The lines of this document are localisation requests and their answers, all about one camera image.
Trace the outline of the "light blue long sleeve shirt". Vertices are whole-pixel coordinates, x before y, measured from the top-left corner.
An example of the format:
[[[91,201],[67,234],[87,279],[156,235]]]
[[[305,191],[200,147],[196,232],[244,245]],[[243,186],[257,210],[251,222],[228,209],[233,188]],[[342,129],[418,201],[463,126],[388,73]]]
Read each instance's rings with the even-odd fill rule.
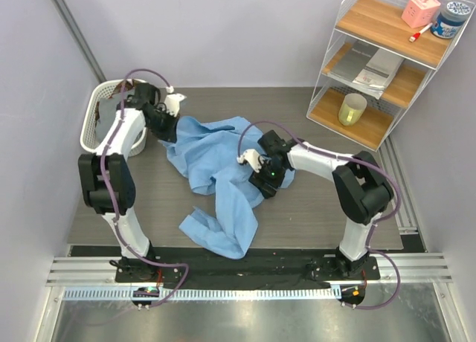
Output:
[[[181,117],[177,141],[165,143],[167,160],[189,182],[193,193],[215,197],[215,214],[195,208],[180,230],[197,245],[229,259],[242,259],[255,237],[253,209],[263,195],[249,182],[252,169],[237,162],[237,150],[259,149],[262,132],[244,117],[201,123]]]

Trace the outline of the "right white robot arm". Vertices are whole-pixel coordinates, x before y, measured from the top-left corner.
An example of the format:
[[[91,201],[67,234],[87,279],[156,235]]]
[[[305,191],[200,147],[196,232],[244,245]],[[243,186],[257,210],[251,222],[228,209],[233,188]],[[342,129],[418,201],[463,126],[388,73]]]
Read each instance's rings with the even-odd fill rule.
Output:
[[[361,272],[369,253],[372,224],[386,211],[394,197],[393,188],[373,156],[366,151],[345,155],[319,149],[295,139],[285,141],[271,130],[255,149],[240,152],[239,164],[252,168],[249,182],[265,199],[272,198],[283,186],[286,173],[301,170],[325,178],[335,185],[344,215],[344,235],[336,248],[335,267],[340,276],[354,278]]]

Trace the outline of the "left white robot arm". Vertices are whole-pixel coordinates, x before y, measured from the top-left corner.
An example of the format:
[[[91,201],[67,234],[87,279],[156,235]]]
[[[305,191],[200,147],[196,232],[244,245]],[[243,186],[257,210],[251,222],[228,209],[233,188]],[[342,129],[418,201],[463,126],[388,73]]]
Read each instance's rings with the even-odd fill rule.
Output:
[[[161,263],[135,213],[136,186],[128,166],[135,142],[144,130],[160,141],[174,143],[185,99],[171,85],[166,94],[144,82],[123,80],[109,99],[114,109],[108,131],[96,149],[78,158],[83,201],[111,227],[120,244],[121,257],[110,263],[119,274],[149,282]]]

